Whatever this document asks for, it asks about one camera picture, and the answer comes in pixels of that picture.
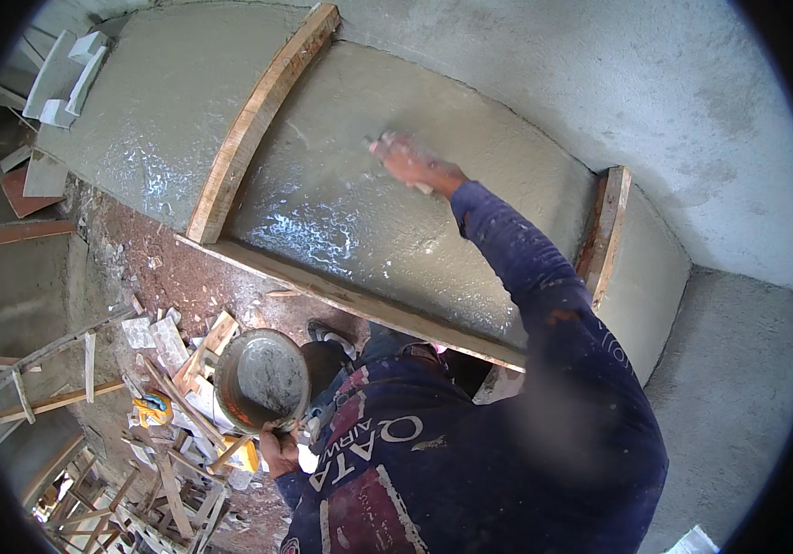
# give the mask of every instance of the dirt floor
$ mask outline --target dirt floor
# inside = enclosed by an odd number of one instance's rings
[[[78,232],[88,242],[85,283],[71,292],[74,319],[98,319],[108,306],[127,301],[135,294],[148,312],[169,307],[180,311],[179,327],[185,331],[185,338],[203,336],[207,331],[205,318],[217,316],[223,309],[237,319],[241,330],[272,327],[299,345],[308,340],[304,327],[312,317],[342,331],[358,348],[368,338],[364,320],[303,296],[265,296],[283,289],[181,244],[171,229],[85,183],[71,183],[67,195],[60,210],[78,222]],[[154,268],[149,260],[155,258],[162,265]],[[143,368],[135,367],[136,352],[120,326],[113,325],[99,333],[96,382],[125,375],[138,388],[151,386],[153,381]],[[143,354],[156,357],[152,349]],[[70,409],[80,425],[91,428],[86,429],[86,436],[94,450],[101,450],[99,470],[103,478],[117,485],[124,482],[131,471],[129,460],[134,459],[131,449],[120,440],[126,434],[128,414],[132,411],[129,395],[111,393],[97,398],[94,404],[77,403]],[[172,437],[170,429],[151,427],[150,431],[156,437]],[[141,476],[128,494],[135,503],[147,493],[156,476],[141,465]],[[274,483],[260,471],[253,481],[259,482],[260,488],[234,491],[230,498],[231,514],[250,525],[243,532],[236,530],[243,526],[233,526],[231,530],[222,526],[212,538],[218,548],[275,552],[285,536],[289,513]]]

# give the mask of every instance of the navy blue sweatshirt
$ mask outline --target navy blue sweatshirt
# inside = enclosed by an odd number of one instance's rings
[[[414,356],[355,371],[314,474],[277,479],[280,551],[636,551],[668,459],[630,361],[540,230],[474,181],[451,208],[520,309],[523,392],[476,406]]]

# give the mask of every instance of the left hand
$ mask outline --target left hand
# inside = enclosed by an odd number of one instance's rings
[[[290,433],[278,436],[273,433],[273,424],[267,422],[261,429],[258,442],[273,479],[301,471],[298,464],[298,426],[293,427]]]

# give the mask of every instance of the man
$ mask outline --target man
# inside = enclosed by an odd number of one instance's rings
[[[541,231],[456,165],[392,133],[370,150],[396,179],[450,201],[458,232],[520,309],[527,378],[520,395],[476,406],[432,347],[373,327],[360,369],[341,374],[318,412],[313,474],[298,466],[294,435],[262,433],[294,512],[280,551],[634,552],[668,460],[583,281]]]

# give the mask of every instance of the hand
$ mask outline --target hand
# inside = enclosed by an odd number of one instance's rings
[[[457,165],[443,160],[415,139],[392,131],[371,143],[369,151],[406,186],[423,184],[446,199],[451,198],[461,183],[468,181]]]
[[[286,473],[301,471],[301,466],[298,465],[297,435],[298,426],[293,427],[290,433],[279,437],[273,434],[271,422],[265,423],[261,428],[261,434],[258,436],[261,456],[267,460],[270,476],[273,479]]]

